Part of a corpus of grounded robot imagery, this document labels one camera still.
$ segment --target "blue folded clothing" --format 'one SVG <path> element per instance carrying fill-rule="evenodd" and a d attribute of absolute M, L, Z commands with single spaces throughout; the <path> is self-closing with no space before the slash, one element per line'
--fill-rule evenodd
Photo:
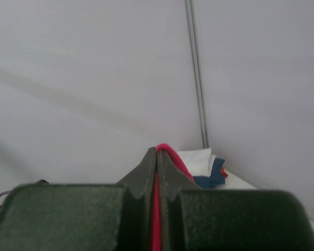
<path fill-rule="evenodd" d="M 223 158 L 216 158 L 210 176 L 193 176 L 194 182 L 202 188 L 215 188 L 217 185 L 225 184 L 226 179 L 221 173 L 224 162 Z"/>
<path fill-rule="evenodd" d="M 210 176 L 209 176 L 209 187 L 215 188 L 217 185 L 225 184 L 226 179 L 221 173 L 221 170 L 223 168 L 223 164 L 225 163 L 225 160 L 223 158 L 216 158 L 213 163 L 213 168 L 211 170 Z"/>
<path fill-rule="evenodd" d="M 209 188 L 210 178 L 205 176 L 193 176 L 195 184 L 202 188 Z"/>

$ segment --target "white floor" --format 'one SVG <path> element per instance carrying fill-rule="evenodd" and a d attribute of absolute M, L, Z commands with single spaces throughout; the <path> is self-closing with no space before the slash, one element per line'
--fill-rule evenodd
<path fill-rule="evenodd" d="M 218 189 L 256 189 L 254 186 L 251 186 L 249 183 L 240 179 L 239 177 L 232 174 L 231 172 L 227 171 L 227 173 L 228 173 L 228 178 L 226 179 L 226 184 L 219 186 Z M 314 223 L 311 221 L 310 223 L 314 230 Z"/>

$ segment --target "white cloth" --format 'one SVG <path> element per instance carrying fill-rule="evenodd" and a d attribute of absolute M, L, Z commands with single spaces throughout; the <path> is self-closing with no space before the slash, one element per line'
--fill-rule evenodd
<path fill-rule="evenodd" d="M 178 151 L 177 154 L 192 176 L 210 176 L 210 165 L 213 166 L 215 160 L 215 157 L 213 160 L 211 158 L 211 148 L 194 151 Z"/>

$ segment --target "white tent wall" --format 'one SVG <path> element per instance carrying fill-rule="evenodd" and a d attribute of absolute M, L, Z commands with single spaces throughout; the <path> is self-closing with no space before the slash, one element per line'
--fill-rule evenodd
<path fill-rule="evenodd" d="M 0 1 L 0 192 L 202 147 L 183 0 Z"/>
<path fill-rule="evenodd" d="M 194 0 L 210 145 L 314 219 L 314 0 Z"/>

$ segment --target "red fabric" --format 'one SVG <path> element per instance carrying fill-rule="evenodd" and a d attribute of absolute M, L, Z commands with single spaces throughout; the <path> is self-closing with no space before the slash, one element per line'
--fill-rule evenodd
<path fill-rule="evenodd" d="M 157 152 L 159 150 L 166 150 L 169 154 L 173 164 L 179 168 L 190 180 L 194 182 L 193 176 L 187 170 L 182 159 L 170 147 L 168 144 L 160 144 L 156 146 Z M 159 197 L 159 184 L 158 184 L 158 175 L 155 177 L 155 189 L 154 189 L 154 198 L 153 198 L 153 219 L 152 219 L 152 251 L 161 251 L 162 240 L 161 240 L 161 221 L 160 221 L 160 197 Z"/>
<path fill-rule="evenodd" d="M 228 177 L 228 174 L 226 173 L 226 170 L 225 170 L 224 167 L 222 167 L 222 169 L 221 169 L 221 174 L 222 174 L 222 176 L 223 176 L 225 179 Z"/>
<path fill-rule="evenodd" d="M 176 153 L 176 151 L 173 150 L 172 147 L 170 147 L 168 144 L 160 144 L 160 145 L 156 146 L 156 150 L 157 150 L 157 152 L 159 150 L 166 150 L 167 153 L 169 154 L 173 164 L 176 167 L 178 167 L 178 169 L 180 171 L 182 171 L 191 181 L 194 182 L 193 176 L 189 173 L 189 171 L 187 170 L 187 167 L 185 166 L 184 162 L 179 157 L 179 155 Z"/>

